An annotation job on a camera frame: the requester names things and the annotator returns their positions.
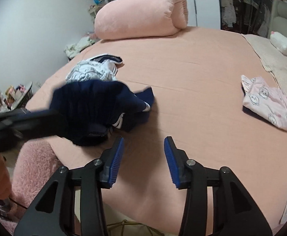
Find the pink blanket roll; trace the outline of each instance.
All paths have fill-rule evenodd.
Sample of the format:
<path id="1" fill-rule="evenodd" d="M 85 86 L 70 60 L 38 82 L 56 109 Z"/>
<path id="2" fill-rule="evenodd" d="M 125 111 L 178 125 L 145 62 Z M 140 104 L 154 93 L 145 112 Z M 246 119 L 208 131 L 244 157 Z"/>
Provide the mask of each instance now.
<path id="1" fill-rule="evenodd" d="M 95 18 L 100 39 L 168 36 L 187 26 L 186 0 L 114 0 Z"/>

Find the navy jacket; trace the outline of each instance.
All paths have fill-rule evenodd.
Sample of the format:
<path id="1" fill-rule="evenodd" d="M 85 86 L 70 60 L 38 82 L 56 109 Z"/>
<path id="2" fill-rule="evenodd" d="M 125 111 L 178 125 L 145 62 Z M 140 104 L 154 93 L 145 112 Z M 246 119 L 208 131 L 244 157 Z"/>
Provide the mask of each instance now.
<path id="1" fill-rule="evenodd" d="M 130 131 L 148 120 L 154 96 L 151 88 L 132 93 L 122 82 L 88 80 L 72 82 L 56 89 L 50 109 L 65 116 L 68 129 L 65 137 L 76 145 L 96 145 L 107 139 L 109 130 L 121 114 L 121 129 Z"/>

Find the beige textured bed cover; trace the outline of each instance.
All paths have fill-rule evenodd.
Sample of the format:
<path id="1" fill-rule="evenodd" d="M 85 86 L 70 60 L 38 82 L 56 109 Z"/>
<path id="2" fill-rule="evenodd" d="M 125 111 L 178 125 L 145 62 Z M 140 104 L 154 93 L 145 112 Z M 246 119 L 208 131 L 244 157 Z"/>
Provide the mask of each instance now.
<path id="1" fill-rule="evenodd" d="M 287 132 L 242 111 L 241 75 L 262 76 L 271 87 L 276 82 L 240 34 L 186 28 L 169 37 L 100 41 L 51 76 L 27 108 L 48 108 L 53 89 L 65 83 L 72 67 L 103 53 L 123 58 L 118 80 L 132 91 L 152 86 L 156 97 L 147 124 L 114 133 L 125 138 L 126 148 L 116 184 L 102 190 L 104 202 L 138 222 L 178 234 L 186 191 L 175 188 L 164 155 L 163 140 L 172 136 L 202 165 L 229 166 L 271 228 L 279 224 L 287 202 Z M 101 146 L 78 147 L 48 138 L 70 169 L 99 157 L 113 140 L 114 135 Z M 209 197 L 208 233 L 212 212 Z"/>

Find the small table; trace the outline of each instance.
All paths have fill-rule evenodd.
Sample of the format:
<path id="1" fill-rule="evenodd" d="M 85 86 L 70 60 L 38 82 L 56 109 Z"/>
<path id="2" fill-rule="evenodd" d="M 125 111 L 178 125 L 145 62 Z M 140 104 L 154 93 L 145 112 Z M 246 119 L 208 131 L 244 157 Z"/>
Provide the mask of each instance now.
<path id="1" fill-rule="evenodd" d="M 26 103 L 33 97 L 32 84 L 33 82 L 29 82 L 24 86 L 25 92 L 23 92 L 22 96 L 11 105 L 11 110 L 25 107 Z"/>

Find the folded navy garment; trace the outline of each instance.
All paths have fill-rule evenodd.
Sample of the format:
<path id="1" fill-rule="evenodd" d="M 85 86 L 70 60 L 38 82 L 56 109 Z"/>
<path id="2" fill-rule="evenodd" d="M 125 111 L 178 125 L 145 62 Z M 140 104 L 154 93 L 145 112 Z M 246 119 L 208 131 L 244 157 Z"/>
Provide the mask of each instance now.
<path id="1" fill-rule="evenodd" d="M 112 126 L 130 131 L 148 121 L 154 102 L 151 87 L 133 93 L 122 82 L 88 80 L 72 82 L 56 89 L 50 109 L 67 120 L 65 137 L 80 146 L 105 141 Z"/>

